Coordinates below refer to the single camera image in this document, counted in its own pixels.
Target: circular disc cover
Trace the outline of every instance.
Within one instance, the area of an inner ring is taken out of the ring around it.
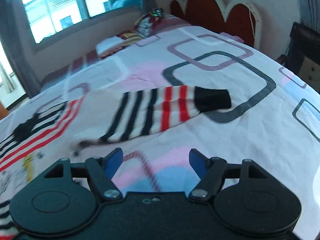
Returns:
[[[213,205],[226,224],[249,236],[292,229],[301,213],[298,198],[284,186],[267,179],[228,187],[218,193]]]
[[[23,188],[10,202],[10,213],[18,227],[34,234],[61,234],[80,227],[96,210],[92,192],[70,182],[45,179]]]

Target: building window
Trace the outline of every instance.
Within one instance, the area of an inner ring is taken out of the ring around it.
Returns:
[[[90,17],[124,6],[141,6],[141,0],[22,0],[36,43]]]

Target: red headboard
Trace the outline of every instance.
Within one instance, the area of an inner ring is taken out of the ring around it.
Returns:
[[[259,49],[262,20],[258,10],[246,0],[173,0],[171,14],[192,25],[215,33],[225,32],[242,38],[245,44]]]

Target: black chair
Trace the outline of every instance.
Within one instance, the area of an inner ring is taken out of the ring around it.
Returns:
[[[281,55],[276,61],[320,92],[320,33],[295,22],[290,37],[288,56]]]

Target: black cuff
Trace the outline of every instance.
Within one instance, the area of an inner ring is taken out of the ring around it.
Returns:
[[[228,90],[195,87],[195,105],[201,113],[229,109],[231,108],[231,98]]]

